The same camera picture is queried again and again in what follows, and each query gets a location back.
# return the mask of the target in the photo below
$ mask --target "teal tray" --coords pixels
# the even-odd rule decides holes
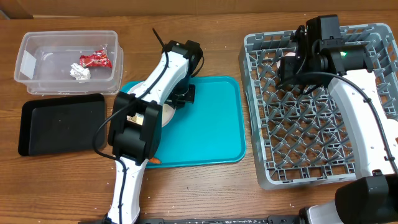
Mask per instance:
[[[140,82],[130,82],[127,93]],[[199,166],[240,161],[246,153],[239,84],[231,77],[192,78],[194,104],[177,110],[162,128],[155,157],[162,164],[148,168]]]

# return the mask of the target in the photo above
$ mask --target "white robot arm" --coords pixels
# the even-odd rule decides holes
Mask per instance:
[[[372,99],[373,105],[382,122],[392,156],[398,158],[398,121],[387,119],[381,106],[376,88],[374,72],[367,70],[347,71],[344,78],[359,86]],[[381,138],[374,115],[364,98],[351,85],[339,79],[332,79],[328,90],[339,107],[351,141],[357,179],[371,177],[375,170],[384,175],[395,174],[391,163],[386,159],[387,153]],[[306,214],[309,224],[342,224],[336,209],[335,201],[324,205],[310,207]]]
[[[132,94],[117,95],[113,113],[126,105],[132,106],[112,120],[109,129],[109,145],[125,167],[116,161],[113,202],[105,223],[133,224],[138,219],[142,177],[148,159],[153,157],[160,142],[162,105],[181,108],[185,103],[193,103],[195,86],[189,84],[189,79],[202,56],[200,44],[196,42],[170,41],[148,79]],[[144,117],[142,124],[126,119],[136,114]]]
[[[338,105],[352,145],[357,180],[336,191],[335,200],[304,208],[306,224],[385,223],[398,220],[398,122],[388,119],[364,45],[346,45],[336,15],[307,21],[292,35],[295,56],[280,60],[281,83],[324,85]]]

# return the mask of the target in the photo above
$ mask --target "gray dish rack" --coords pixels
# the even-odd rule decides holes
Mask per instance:
[[[398,119],[397,45],[390,27],[365,24],[340,31],[346,44],[368,49],[384,111]],[[271,190],[355,180],[351,144],[328,90],[302,96],[298,86],[275,89],[277,62],[297,47],[290,41],[293,32],[249,34],[239,54],[259,185]]]

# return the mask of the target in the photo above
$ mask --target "black tray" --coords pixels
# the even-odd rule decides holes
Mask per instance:
[[[28,101],[22,107],[18,153],[33,156],[92,149],[105,110],[101,94]],[[97,146],[105,146],[105,128]]]

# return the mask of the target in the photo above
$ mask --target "wooden table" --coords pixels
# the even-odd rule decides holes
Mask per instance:
[[[384,22],[398,35],[397,11],[337,13],[341,25]],[[76,223],[101,218],[113,197],[115,164],[92,151],[21,157],[18,137],[22,105],[49,98],[26,92],[12,78],[23,35],[30,31],[115,30],[124,49],[123,83],[143,80],[160,58],[155,27],[165,42],[201,43],[206,63],[199,76],[229,75],[241,84],[238,52],[245,35],[296,29],[308,13],[222,16],[139,16],[0,21],[0,223]],[[306,206],[334,198],[342,184],[265,191],[257,183],[241,89],[247,153],[241,162],[217,166],[151,169],[144,175],[144,218],[238,218],[298,214]],[[108,115],[114,97],[107,96]]]

